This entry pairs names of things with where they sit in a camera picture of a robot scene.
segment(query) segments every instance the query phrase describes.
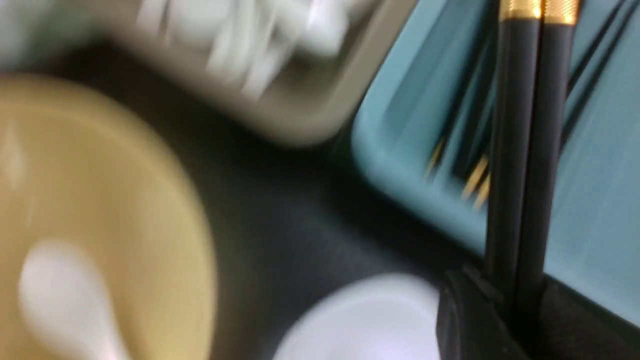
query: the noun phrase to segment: yellow bowl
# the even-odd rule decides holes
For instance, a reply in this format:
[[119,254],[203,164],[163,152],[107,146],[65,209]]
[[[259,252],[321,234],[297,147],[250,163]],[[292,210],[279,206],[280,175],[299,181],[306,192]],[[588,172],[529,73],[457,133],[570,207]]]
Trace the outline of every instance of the yellow bowl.
[[55,359],[25,329],[17,304],[22,262],[42,238],[72,242],[98,264],[132,360],[208,359],[212,240],[177,160],[132,113],[99,94],[4,76],[0,359]]

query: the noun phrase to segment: white dish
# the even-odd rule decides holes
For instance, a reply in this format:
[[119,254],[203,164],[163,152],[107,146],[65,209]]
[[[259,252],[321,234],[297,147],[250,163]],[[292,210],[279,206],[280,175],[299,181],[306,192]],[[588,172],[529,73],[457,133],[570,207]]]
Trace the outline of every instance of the white dish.
[[410,275],[348,286],[305,314],[274,360],[437,360],[439,293]]

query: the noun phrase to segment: chopsticks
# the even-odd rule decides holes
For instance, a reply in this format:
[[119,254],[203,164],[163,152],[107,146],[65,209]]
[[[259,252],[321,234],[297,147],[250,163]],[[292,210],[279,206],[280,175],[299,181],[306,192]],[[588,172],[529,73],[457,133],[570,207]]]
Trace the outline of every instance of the chopsticks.
[[541,0],[500,2],[491,154],[492,186],[499,190],[489,194],[484,276],[502,295],[496,306],[507,323],[516,286],[541,18]]
[[[580,62],[576,66],[576,69],[573,71],[571,80],[569,80],[568,93],[572,94],[574,89],[583,87],[586,88],[587,91],[583,91],[579,97],[575,98],[575,104],[567,104],[568,113],[566,114],[567,119],[562,133],[561,153],[579,121],[584,103],[590,97],[591,91],[588,89],[592,89],[598,81],[599,74],[607,65],[611,53],[615,50],[621,35],[626,29],[626,23],[628,22],[627,18],[629,18],[630,14],[633,13],[634,9],[633,5],[627,5],[628,4],[625,4],[625,0],[618,1],[616,7],[609,14],[604,25],[600,28],[597,36],[592,41],[589,49],[585,54],[583,54]],[[616,18],[621,9],[624,9],[624,18],[622,21],[618,21]],[[587,83],[587,85],[578,86],[583,82]],[[485,128],[481,146],[481,155],[472,162],[474,167],[468,171],[468,174],[465,177],[463,177],[467,182],[462,193],[462,198],[467,199],[472,193],[477,192],[474,201],[474,207],[476,209],[480,209],[485,204],[489,194],[491,177],[488,171],[489,166],[487,164],[490,157],[490,136],[487,134],[489,134],[489,131]]]
[[[487,48],[487,59],[481,67],[479,76],[480,85],[478,86],[478,94],[471,104],[470,116],[466,120],[464,132],[462,134],[462,142],[456,154],[453,165],[453,176],[457,178],[466,178],[467,169],[470,166],[474,155],[474,148],[484,149],[484,145],[490,140],[490,133],[484,134],[482,128],[489,129],[491,123],[491,115],[493,114],[493,99],[495,94],[495,62],[497,55],[497,39],[496,34],[492,33]],[[478,133],[482,133],[479,146],[475,146]]]
[[579,2],[544,2],[514,289],[513,331],[521,343],[534,342],[538,333],[536,325],[544,289],[545,253]]
[[500,0],[493,0],[490,5],[487,6],[487,9],[482,15],[482,25],[478,29],[478,33],[480,35],[478,36],[478,41],[476,41],[476,44],[474,45],[470,58],[465,64],[465,69],[462,75],[462,85],[454,95],[451,109],[449,110],[444,126],[438,135],[438,141],[431,150],[431,156],[429,157],[429,163],[426,170],[427,176],[432,170],[438,168],[444,153],[449,150],[449,140],[451,139],[453,129],[459,120],[461,105],[465,100],[468,88],[472,82],[472,78],[474,77],[474,72],[477,69],[480,69],[483,73],[480,80],[480,89],[485,87],[484,84],[487,81],[491,81],[491,78],[487,79],[488,76],[486,72],[493,72],[493,68],[495,66],[495,16],[498,13],[499,1]]

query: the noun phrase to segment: blue tray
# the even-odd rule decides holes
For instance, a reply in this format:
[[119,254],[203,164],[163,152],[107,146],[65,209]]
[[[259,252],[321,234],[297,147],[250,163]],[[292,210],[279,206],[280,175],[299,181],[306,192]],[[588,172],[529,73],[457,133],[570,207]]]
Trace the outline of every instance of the blue tray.
[[[476,211],[461,199],[463,185],[451,176],[451,152],[435,174],[426,177],[425,170],[489,4],[421,0],[365,96],[352,134],[356,164],[374,187],[479,255],[486,210]],[[574,59],[586,53],[614,8],[611,0],[585,4]],[[603,42],[611,41],[613,33]],[[625,34],[564,149],[546,271],[640,325],[639,14]],[[600,51],[594,58],[603,55]],[[585,74],[596,71],[597,61],[592,62]],[[585,86],[585,81],[577,83],[568,110]],[[452,146],[460,142],[464,124],[458,123]]]

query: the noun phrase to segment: black tabletop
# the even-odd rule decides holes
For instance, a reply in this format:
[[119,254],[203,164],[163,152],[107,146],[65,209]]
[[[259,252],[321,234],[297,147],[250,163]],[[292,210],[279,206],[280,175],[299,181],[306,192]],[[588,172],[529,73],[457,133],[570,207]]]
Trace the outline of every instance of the black tabletop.
[[49,70],[135,111],[204,203],[220,281],[215,360],[268,360],[306,310],[351,282],[409,272],[434,284],[469,258],[328,161],[333,144],[263,142],[111,44]]

